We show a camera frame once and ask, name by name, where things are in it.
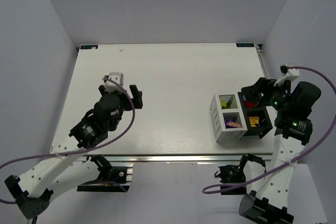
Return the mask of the red lego brick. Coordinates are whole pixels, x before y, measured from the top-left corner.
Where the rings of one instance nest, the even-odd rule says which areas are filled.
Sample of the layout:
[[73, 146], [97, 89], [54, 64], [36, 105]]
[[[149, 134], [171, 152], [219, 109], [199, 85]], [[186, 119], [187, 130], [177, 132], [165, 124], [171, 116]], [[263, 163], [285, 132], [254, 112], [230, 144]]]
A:
[[247, 100], [244, 100], [244, 104], [246, 108], [254, 108], [255, 104], [253, 102], [248, 102]]

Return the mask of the yellow lego brick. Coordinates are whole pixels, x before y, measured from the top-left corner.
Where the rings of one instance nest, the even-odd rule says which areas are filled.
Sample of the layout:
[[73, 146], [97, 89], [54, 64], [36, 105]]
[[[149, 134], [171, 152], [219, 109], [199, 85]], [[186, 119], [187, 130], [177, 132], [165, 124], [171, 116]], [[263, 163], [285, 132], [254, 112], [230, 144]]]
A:
[[249, 123], [251, 127], [259, 127], [259, 117], [258, 116], [250, 116]]

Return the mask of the purple butterfly lego block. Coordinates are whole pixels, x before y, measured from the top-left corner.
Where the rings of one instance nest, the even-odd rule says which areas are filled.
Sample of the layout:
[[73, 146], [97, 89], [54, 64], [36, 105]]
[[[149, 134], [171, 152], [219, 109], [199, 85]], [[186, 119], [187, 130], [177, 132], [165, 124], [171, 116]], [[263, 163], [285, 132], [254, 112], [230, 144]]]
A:
[[232, 122], [231, 125], [232, 125], [233, 128], [240, 128], [241, 127], [241, 124], [239, 124], [237, 122]]

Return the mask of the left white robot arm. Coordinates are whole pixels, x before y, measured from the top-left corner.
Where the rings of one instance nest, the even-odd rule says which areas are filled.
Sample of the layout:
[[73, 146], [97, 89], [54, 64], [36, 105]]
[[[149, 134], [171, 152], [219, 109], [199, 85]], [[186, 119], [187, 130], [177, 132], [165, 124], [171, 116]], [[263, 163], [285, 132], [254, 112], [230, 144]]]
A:
[[41, 155], [41, 161], [21, 175], [10, 175], [4, 183], [14, 198], [14, 204], [27, 220], [44, 212], [59, 195], [91, 180], [108, 181], [112, 166], [102, 156], [85, 161], [71, 177], [62, 173], [88, 152], [115, 142], [107, 141], [108, 133], [117, 129], [125, 111], [143, 107], [142, 91], [130, 85], [127, 93], [122, 85], [107, 81], [99, 87], [100, 100], [95, 103], [54, 153]]

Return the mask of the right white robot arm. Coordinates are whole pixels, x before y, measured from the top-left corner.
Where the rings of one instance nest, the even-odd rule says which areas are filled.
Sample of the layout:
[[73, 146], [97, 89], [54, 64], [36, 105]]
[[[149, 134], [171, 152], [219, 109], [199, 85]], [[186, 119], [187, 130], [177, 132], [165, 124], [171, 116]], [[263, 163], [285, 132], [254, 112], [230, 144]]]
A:
[[301, 81], [293, 91], [291, 82], [277, 84], [274, 79], [259, 78], [252, 86], [242, 88], [248, 102], [271, 106], [277, 111], [274, 122], [274, 150], [265, 169], [257, 157], [249, 155], [244, 166], [247, 180], [239, 215], [254, 223], [293, 223], [288, 213], [290, 182], [299, 157], [309, 143], [312, 122], [308, 116], [320, 98], [321, 90], [312, 83]]

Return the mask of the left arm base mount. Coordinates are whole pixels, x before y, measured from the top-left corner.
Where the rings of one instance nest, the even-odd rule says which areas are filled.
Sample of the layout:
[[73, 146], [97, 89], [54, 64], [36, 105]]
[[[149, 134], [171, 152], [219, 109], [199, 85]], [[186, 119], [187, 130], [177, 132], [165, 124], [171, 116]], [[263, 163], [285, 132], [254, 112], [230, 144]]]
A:
[[126, 193], [131, 185], [133, 167], [112, 166], [109, 178], [86, 182], [77, 187], [78, 192]]

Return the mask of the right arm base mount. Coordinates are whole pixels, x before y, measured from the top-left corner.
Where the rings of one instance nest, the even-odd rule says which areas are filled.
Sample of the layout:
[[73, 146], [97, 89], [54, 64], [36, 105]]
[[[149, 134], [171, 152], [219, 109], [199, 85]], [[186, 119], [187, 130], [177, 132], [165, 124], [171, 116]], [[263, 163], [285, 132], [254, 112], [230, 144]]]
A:
[[223, 190], [265, 173], [266, 163], [261, 157], [245, 154], [241, 157], [238, 165], [225, 165], [218, 168], [219, 170], [214, 176], [220, 178], [220, 182], [225, 184], [225, 186], [220, 186], [220, 190]]

